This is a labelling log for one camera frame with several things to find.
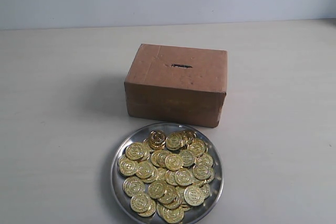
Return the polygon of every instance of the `white table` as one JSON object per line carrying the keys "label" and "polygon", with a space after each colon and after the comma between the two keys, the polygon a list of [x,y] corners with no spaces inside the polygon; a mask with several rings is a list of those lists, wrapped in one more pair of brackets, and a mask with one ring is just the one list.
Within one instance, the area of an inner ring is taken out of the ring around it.
{"label": "white table", "polygon": [[140,43],[226,49],[225,165],[200,223],[336,222],[336,23],[331,20],[0,31],[0,223],[132,223],[110,194]]}

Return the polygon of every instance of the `plate rim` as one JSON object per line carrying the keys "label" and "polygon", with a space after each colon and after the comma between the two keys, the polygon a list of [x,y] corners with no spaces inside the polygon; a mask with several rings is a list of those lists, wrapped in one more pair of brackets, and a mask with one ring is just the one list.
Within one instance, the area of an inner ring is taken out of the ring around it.
{"label": "plate rim", "polygon": [[[119,148],[117,149],[116,153],[114,154],[114,157],[113,157],[113,160],[112,160],[112,163],[111,163],[111,168],[110,168],[110,189],[111,189],[111,192],[113,194],[113,197],[115,199],[115,201],[118,203],[119,207],[127,214],[127,216],[129,216],[132,220],[134,220],[136,223],[141,223],[141,224],[146,224],[145,222],[143,221],[140,221],[138,220],[137,218],[133,217],[122,205],[121,203],[119,202],[119,199],[117,198],[116,196],[116,193],[114,192],[114,187],[113,187],[113,168],[114,168],[114,165],[116,163],[116,160],[117,160],[117,154],[121,151],[121,149],[123,148],[124,144],[132,137],[134,136],[135,134],[137,134],[137,132],[143,130],[144,128],[147,128],[147,127],[151,127],[151,126],[154,126],[154,125],[162,125],[162,124],[165,124],[165,125],[175,125],[175,126],[182,126],[182,127],[186,127],[186,128],[189,128],[193,131],[197,131],[197,132],[200,132],[199,130],[189,126],[189,125],[186,125],[186,124],[180,124],[180,123],[170,123],[170,122],[159,122],[159,123],[152,123],[152,124],[148,124],[144,127],[141,127],[135,131],[133,131],[131,134],[129,134],[125,139],[124,141],[122,141],[122,143],[120,144]],[[207,216],[211,210],[215,207],[215,205],[217,204],[219,198],[221,197],[221,194],[222,194],[222,191],[223,191],[223,187],[224,187],[224,169],[223,169],[223,163],[222,163],[222,158],[220,157],[219,155],[219,152],[217,151],[217,148],[214,146],[214,144],[212,143],[212,146],[213,146],[213,149],[214,151],[217,153],[217,156],[218,156],[218,161],[219,161],[219,164],[220,164],[220,169],[222,170],[222,181],[221,181],[221,187],[219,189],[219,192],[218,192],[218,195],[214,201],[214,203],[199,217],[197,217],[195,220],[191,221],[191,222],[188,222],[188,224],[194,224],[198,221],[200,221],[201,219],[203,219],[205,216]]]}

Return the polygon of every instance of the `coin slot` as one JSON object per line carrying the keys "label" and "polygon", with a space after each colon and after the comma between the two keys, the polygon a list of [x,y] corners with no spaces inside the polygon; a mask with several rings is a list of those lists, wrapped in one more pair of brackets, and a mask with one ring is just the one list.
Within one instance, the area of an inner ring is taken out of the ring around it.
{"label": "coin slot", "polygon": [[171,64],[172,67],[177,67],[177,68],[192,68],[192,66],[188,65],[181,65],[181,64]]}

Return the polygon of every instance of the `cardboard box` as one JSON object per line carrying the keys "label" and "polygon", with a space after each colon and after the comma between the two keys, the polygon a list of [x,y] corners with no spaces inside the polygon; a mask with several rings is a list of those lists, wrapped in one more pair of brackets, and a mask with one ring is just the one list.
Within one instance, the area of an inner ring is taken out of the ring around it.
{"label": "cardboard box", "polygon": [[227,52],[142,44],[125,79],[138,118],[218,126],[227,87]]}

